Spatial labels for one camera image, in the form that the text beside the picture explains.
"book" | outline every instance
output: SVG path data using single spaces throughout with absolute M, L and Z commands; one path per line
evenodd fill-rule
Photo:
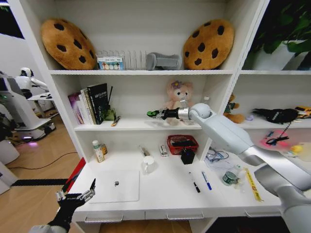
M 89 122 L 89 119 L 88 119 L 88 116 L 87 116 L 87 113 L 86 113 L 86 108 L 84 106 L 84 102 L 83 102 L 83 99 L 82 99 L 82 94 L 79 95 L 78 107 L 79 107 L 79 111 L 81 113 L 83 122 L 85 124 L 89 125 L 90 122 Z
M 88 86 L 87 92 L 91 99 L 96 124 L 100 125 L 104 121 L 104 112 L 108 110 L 107 84 Z
M 92 122 L 95 125 L 96 124 L 96 120 L 95 120 L 95 116 L 94 116 L 94 112 L 93 112 L 93 107 L 92 107 L 91 99 L 88 96 L 87 88 L 84 89 L 84 94 L 86 96 L 86 102 L 87 102 L 87 105 L 88 105 L 89 113 L 90 113 L 91 118 L 92 118 Z
M 74 116 L 76 117 L 77 123 L 78 124 L 84 124 L 81 113 L 79 111 L 78 107 L 78 102 L 79 101 L 79 92 L 78 93 L 73 93 L 68 96 L 71 108 L 73 110 Z
M 85 106 L 85 108 L 86 108 L 86 114 L 87 114 L 88 121 L 89 121 L 89 123 L 90 123 L 91 125 L 94 125 L 94 122 L 93 122 L 93 119 L 92 119 L 92 115 L 91 115 L 89 106 L 88 106 L 88 104 L 87 104 L 85 91 L 87 91 L 87 88 L 84 88 L 84 89 L 81 90 L 82 101 L 83 101 L 84 106 Z

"drawer handle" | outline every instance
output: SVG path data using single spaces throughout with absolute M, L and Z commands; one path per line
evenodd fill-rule
M 257 214 L 249 214 L 246 210 L 245 210 L 245 214 L 247 217 L 276 217 L 276 216 L 280 216 L 281 213 L 280 212 L 274 212 L 274 213 L 257 213 Z
M 123 215 L 119 219 L 103 219 L 103 220 L 93 219 L 92 220 L 91 218 L 88 218 L 88 217 L 84 219 L 85 223 L 113 223 L 113 222 L 122 222 L 122 221 L 123 221 Z
M 192 220 L 192 219 L 203 219 L 204 214 L 203 212 L 199 216 L 194 216 L 194 217 L 169 217 L 168 214 L 166 214 L 166 219 L 171 220 L 171 221 L 176 221 L 176 220 Z

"wire rack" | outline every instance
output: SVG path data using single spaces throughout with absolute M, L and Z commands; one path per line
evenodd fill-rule
M 101 50 L 97 57 L 122 57 L 125 70 L 146 70 L 147 51 L 143 50 Z

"cookie pillow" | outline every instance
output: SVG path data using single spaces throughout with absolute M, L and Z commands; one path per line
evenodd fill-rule
M 46 20 L 41 36 L 47 52 L 66 69 L 93 69 L 97 63 L 90 40 L 73 23 L 60 18 Z
M 214 69 L 229 55 L 234 28 L 224 19 L 214 19 L 199 27 L 184 45 L 186 69 Z

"yellow ruler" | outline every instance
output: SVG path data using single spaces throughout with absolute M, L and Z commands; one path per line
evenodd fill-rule
M 246 171 L 246 176 L 247 176 L 247 179 L 248 179 L 248 182 L 249 184 L 251 185 L 251 188 L 252 188 L 252 191 L 253 191 L 253 194 L 255 196 L 255 199 L 257 201 L 263 201 L 261 198 L 260 198 L 260 195 L 259 195 L 259 192 L 256 188 L 256 185 L 255 185 L 255 182 L 252 178 L 252 175 L 251 173 L 249 172 L 248 168 L 244 167 L 244 170 Z

